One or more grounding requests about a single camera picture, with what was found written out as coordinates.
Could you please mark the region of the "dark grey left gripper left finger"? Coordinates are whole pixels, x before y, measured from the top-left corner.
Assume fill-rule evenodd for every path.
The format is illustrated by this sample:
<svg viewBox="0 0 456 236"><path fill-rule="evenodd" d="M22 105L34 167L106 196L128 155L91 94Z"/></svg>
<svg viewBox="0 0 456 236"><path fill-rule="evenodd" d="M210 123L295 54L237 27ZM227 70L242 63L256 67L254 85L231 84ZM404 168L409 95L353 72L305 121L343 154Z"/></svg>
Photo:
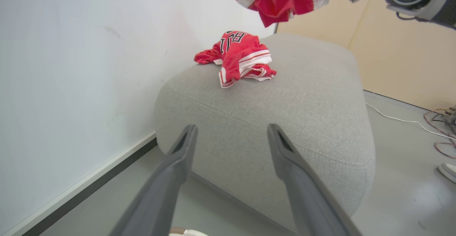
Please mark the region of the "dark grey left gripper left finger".
<svg viewBox="0 0 456 236"><path fill-rule="evenodd" d="M111 236L168 236L180 187L192 171L197 126L187 125L121 216Z"/></svg>

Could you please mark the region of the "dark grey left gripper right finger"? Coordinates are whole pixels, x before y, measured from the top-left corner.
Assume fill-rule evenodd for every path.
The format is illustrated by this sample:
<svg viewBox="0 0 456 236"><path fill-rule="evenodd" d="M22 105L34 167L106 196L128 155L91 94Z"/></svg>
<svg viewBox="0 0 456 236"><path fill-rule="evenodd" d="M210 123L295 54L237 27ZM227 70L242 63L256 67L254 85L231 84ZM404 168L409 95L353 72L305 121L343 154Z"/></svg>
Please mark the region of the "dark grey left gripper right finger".
<svg viewBox="0 0 456 236"><path fill-rule="evenodd" d="M300 236L360 236L360 231L277 124L267 127L277 177L286 187Z"/></svg>

